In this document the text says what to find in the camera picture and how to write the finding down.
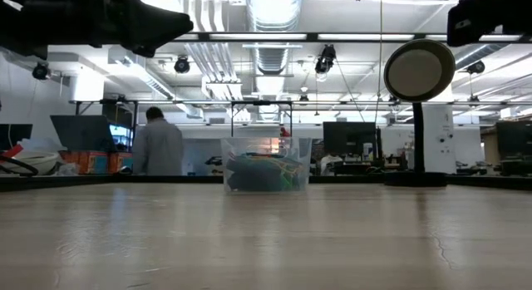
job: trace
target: clear plastic bin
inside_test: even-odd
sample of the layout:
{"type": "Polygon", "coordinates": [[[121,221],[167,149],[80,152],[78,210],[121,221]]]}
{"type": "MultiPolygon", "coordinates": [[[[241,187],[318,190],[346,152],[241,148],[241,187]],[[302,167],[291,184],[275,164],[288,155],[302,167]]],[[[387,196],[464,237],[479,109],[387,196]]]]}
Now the clear plastic bin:
{"type": "Polygon", "coordinates": [[[229,192],[304,191],[312,140],[297,137],[221,140],[224,187],[229,192]]]}

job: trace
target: white ceiling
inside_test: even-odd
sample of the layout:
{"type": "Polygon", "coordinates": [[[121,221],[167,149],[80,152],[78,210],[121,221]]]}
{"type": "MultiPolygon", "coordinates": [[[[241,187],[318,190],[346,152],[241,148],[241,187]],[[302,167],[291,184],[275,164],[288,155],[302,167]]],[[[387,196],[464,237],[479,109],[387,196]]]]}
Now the white ceiling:
{"type": "MultiPolygon", "coordinates": [[[[223,5],[224,25],[230,32],[248,31],[246,7],[234,2],[242,0],[225,0],[223,5]]],[[[300,32],[380,32],[381,24],[383,32],[446,32],[446,15],[452,5],[415,5],[415,1],[427,3],[427,1],[444,0],[385,0],[395,1],[394,4],[381,4],[378,0],[303,0],[303,7],[299,18],[298,31],[300,32]]],[[[314,59],[323,49],[320,43],[302,43],[302,48],[293,49],[290,57],[288,74],[293,77],[286,79],[284,84],[284,97],[292,99],[301,95],[301,86],[308,87],[308,93],[316,92],[316,80],[313,74],[314,59]],[[298,61],[304,61],[301,67],[298,61]]],[[[338,43],[334,44],[337,51],[337,59],[342,68],[348,87],[358,96],[359,100],[375,100],[378,89],[379,65],[384,67],[388,57],[400,46],[397,44],[382,45],[382,60],[379,62],[381,46],[376,43],[338,43]]],[[[532,72],[532,60],[522,61],[504,70],[493,71],[504,64],[510,63],[527,55],[531,45],[510,45],[492,56],[483,59],[486,64],[485,74],[472,83],[473,92],[483,91],[494,86],[503,86],[512,79],[530,74],[532,72]]],[[[242,48],[242,43],[230,43],[229,49],[234,68],[243,83],[243,94],[250,94],[254,88],[254,67],[249,49],[242,48]]],[[[456,54],[468,47],[452,48],[456,54]]],[[[106,49],[94,49],[87,46],[60,46],[51,47],[51,52],[76,52],[94,62],[108,72],[108,76],[114,76],[123,84],[110,83],[106,85],[106,91],[121,92],[130,98],[153,98],[151,89],[139,79],[133,76],[117,75],[116,65],[109,65],[106,49]]],[[[191,62],[191,70],[187,74],[176,74],[173,67],[178,55],[186,55],[187,51],[183,43],[169,43],[162,46],[154,59],[147,61],[147,67],[154,71],[168,85],[175,88],[181,97],[190,99],[203,99],[200,91],[201,73],[197,66],[191,62]]],[[[455,99],[465,100],[471,92],[469,77],[457,73],[453,86],[455,99]]],[[[519,88],[509,89],[496,93],[486,100],[505,100],[512,96],[532,94],[532,81],[519,88]]],[[[347,99],[347,86],[340,74],[338,64],[328,74],[325,82],[318,83],[319,100],[347,99]]]]}

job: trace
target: round lamp head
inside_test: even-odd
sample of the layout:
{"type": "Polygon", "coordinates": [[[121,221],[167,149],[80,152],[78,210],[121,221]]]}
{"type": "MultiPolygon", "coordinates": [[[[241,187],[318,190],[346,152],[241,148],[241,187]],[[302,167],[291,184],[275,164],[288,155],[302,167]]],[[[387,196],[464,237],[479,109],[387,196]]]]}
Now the round lamp head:
{"type": "Polygon", "coordinates": [[[384,83],[402,101],[423,102],[440,95],[455,70],[455,57],[445,45],[415,40],[392,54],[384,68],[384,83]]]}

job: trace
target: table surface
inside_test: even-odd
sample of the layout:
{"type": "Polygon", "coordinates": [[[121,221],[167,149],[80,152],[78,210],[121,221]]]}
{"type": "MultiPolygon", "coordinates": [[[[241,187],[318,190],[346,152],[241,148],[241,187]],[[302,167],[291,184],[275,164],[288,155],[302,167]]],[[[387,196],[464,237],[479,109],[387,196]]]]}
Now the table surface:
{"type": "Polygon", "coordinates": [[[101,184],[0,194],[5,289],[529,289],[532,196],[101,184]]]}

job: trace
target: gray shirt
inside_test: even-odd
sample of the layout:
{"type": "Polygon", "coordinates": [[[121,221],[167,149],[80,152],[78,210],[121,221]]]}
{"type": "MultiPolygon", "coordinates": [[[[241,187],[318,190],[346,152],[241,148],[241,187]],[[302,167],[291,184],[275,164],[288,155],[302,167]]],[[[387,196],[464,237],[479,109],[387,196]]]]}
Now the gray shirt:
{"type": "Polygon", "coordinates": [[[133,144],[133,174],[182,175],[183,135],[164,119],[137,133],[133,144]]]}

